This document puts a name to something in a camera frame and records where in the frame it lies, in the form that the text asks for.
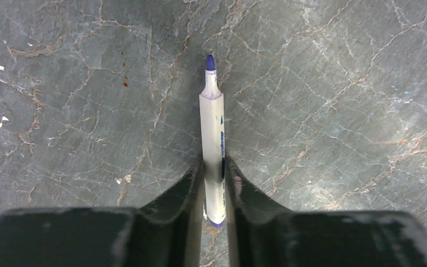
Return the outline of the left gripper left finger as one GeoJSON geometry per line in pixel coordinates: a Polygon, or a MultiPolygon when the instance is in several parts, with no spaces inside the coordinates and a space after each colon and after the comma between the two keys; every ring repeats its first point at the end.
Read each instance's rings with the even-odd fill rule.
{"type": "Polygon", "coordinates": [[[198,266],[203,163],[143,207],[45,207],[0,214],[0,266],[198,266]]]}

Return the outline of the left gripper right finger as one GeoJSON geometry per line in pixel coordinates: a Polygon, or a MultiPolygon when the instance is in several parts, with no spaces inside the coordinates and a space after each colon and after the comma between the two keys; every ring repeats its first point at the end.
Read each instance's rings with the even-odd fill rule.
{"type": "Polygon", "coordinates": [[[402,211],[292,211],[224,160],[231,266],[427,266],[427,231],[402,211]]]}

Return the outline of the white purple marker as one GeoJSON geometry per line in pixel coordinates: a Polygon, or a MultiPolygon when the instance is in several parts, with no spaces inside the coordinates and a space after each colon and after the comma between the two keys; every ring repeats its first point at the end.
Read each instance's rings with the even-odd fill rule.
{"type": "Polygon", "coordinates": [[[206,58],[205,87],[199,94],[205,212],[210,223],[220,228],[226,218],[224,94],[217,85],[213,55],[206,58]]]}

